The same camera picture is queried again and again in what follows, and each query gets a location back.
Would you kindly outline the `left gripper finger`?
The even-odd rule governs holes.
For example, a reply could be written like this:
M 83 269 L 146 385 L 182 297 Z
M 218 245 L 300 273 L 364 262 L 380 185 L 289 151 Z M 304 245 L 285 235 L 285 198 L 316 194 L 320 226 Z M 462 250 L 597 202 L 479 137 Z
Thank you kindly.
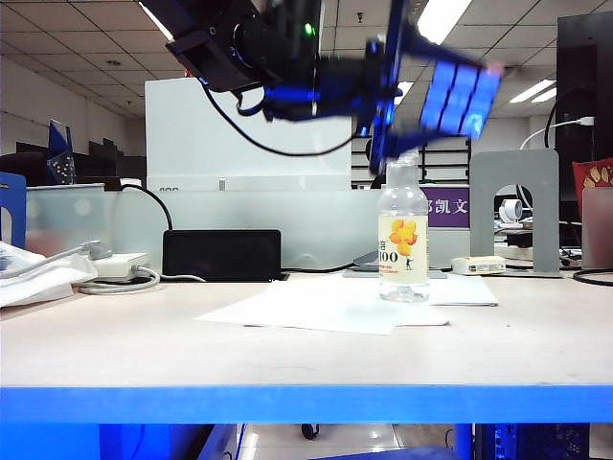
M 431 141 L 444 138 L 446 134 L 439 130 L 417 129 L 389 131 L 386 135 L 386 158 L 397 159 L 404 152 L 422 147 Z
M 457 50 L 436 44 L 422 36 L 414 25 L 405 25 L 403 27 L 400 50 L 404 55 L 411 58 L 465 64 L 488 69 L 494 73 L 504 72 L 504 64 L 502 62 L 484 61 L 469 57 Z

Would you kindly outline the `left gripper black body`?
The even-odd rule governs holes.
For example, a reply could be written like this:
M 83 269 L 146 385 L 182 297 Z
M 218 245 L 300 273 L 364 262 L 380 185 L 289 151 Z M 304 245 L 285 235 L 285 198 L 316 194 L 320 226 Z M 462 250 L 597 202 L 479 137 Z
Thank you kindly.
M 373 135 L 372 173 L 383 173 L 387 160 L 394 155 L 388 134 L 395 114 L 404 25 L 405 3 L 394 1 L 383 42 L 368 41 L 361 59 L 323 58 L 316 66 L 317 115 L 354 116 L 354 135 Z

